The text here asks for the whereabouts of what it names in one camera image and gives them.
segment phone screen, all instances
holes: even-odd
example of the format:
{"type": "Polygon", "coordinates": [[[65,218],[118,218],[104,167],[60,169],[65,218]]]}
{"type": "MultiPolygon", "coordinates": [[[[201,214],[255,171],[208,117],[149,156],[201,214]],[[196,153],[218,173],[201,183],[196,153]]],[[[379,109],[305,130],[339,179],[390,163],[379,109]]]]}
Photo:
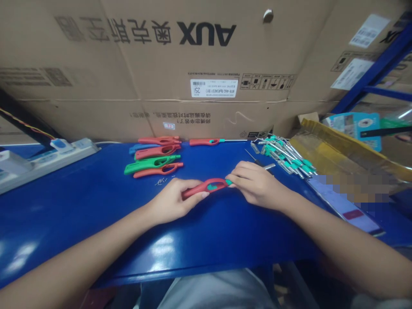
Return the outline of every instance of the phone screen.
{"type": "Polygon", "coordinates": [[[315,178],[309,178],[306,181],[316,194],[343,220],[372,236],[380,236],[385,233],[363,210],[333,191],[333,185],[323,184],[315,178]]]}

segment aux logo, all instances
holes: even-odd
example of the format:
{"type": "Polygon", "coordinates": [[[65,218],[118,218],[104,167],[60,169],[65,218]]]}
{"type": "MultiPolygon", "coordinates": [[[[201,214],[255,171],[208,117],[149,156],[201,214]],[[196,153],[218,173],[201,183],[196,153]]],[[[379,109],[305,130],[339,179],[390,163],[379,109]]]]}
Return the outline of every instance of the aux logo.
{"type": "Polygon", "coordinates": [[[215,45],[215,29],[216,34],[218,35],[220,46],[227,46],[229,44],[230,38],[233,35],[233,32],[236,29],[236,25],[232,25],[231,28],[222,28],[220,24],[215,24],[213,26],[208,22],[202,22],[200,24],[197,24],[197,26],[196,23],[191,22],[188,27],[182,21],[178,21],[177,24],[179,25],[180,30],[182,30],[183,32],[183,38],[180,41],[180,45],[185,44],[186,41],[188,41],[190,45],[202,45],[202,30],[203,28],[207,28],[209,30],[209,46],[215,45]],[[194,29],[194,26],[196,26],[196,40],[192,37],[191,34],[192,30],[194,29]]]}

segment blue workbench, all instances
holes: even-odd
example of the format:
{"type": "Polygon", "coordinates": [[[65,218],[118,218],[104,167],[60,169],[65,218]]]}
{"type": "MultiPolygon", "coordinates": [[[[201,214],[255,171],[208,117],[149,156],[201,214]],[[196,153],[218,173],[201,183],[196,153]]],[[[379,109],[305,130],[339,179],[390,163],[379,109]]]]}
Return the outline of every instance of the blue workbench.
{"type": "MultiPolygon", "coordinates": [[[[0,195],[0,288],[70,246],[106,228],[152,199],[165,185],[160,176],[123,175],[133,162],[130,144],[111,144],[86,159],[0,195]]],[[[248,143],[190,147],[185,166],[166,176],[224,178],[248,143]]],[[[258,155],[264,164],[270,158],[258,155]]],[[[272,169],[284,185],[322,208],[298,177],[272,169]]],[[[374,204],[389,245],[412,244],[412,222],[388,204],[374,204]]],[[[96,282],[95,287],[174,278],[211,271],[313,258],[313,242],[280,213],[248,204],[236,189],[211,194],[187,216],[151,229],[96,282]]]]}

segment red plastic handle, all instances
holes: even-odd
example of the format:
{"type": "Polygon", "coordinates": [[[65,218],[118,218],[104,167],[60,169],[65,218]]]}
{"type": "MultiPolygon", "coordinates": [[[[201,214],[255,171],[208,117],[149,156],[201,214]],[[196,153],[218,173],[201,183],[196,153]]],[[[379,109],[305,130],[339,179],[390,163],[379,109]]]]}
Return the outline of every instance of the red plastic handle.
{"type": "Polygon", "coordinates": [[[178,137],[178,136],[161,136],[159,138],[162,138],[162,139],[179,139],[180,137],[178,137]]]}
{"type": "Polygon", "coordinates": [[[186,190],[185,192],[182,193],[182,198],[185,200],[188,197],[191,197],[193,194],[199,193],[199,192],[215,192],[217,190],[223,189],[225,187],[228,187],[229,185],[227,184],[226,180],[222,178],[211,178],[209,180],[206,180],[205,182],[201,183],[197,187],[194,187],[192,189],[186,190]],[[211,183],[217,182],[218,184],[216,185],[216,189],[209,190],[207,186],[211,183]]]}
{"type": "Polygon", "coordinates": [[[137,140],[140,144],[156,144],[160,146],[168,146],[173,144],[180,144],[181,141],[176,139],[168,139],[162,137],[143,137],[137,140]]]}
{"type": "Polygon", "coordinates": [[[190,146],[198,146],[198,145],[208,145],[214,146],[219,143],[219,139],[191,139],[189,140],[190,146]]]}
{"type": "Polygon", "coordinates": [[[148,170],[141,170],[139,172],[136,172],[133,174],[133,178],[140,178],[143,176],[147,176],[147,175],[167,175],[170,174],[172,172],[174,172],[175,170],[177,170],[178,167],[182,167],[183,163],[182,162],[176,162],[176,163],[171,163],[171,164],[166,164],[165,166],[163,166],[160,169],[148,169],[148,170]]]}
{"type": "Polygon", "coordinates": [[[149,148],[149,149],[142,149],[136,151],[134,155],[135,160],[141,160],[148,157],[163,157],[167,155],[171,155],[177,149],[180,149],[180,145],[168,145],[163,147],[157,148],[149,148]]]}

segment blue metal shelf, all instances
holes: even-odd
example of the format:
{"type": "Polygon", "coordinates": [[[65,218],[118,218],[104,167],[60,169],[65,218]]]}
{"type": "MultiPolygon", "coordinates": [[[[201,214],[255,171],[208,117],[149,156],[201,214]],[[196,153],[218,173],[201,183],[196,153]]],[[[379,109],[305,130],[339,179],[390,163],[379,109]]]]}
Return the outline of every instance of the blue metal shelf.
{"type": "Polygon", "coordinates": [[[375,87],[388,75],[412,50],[412,23],[382,53],[379,59],[352,87],[332,110],[339,114],[351,111],[368,93],[412,102],[412,94],[375,87]]]}

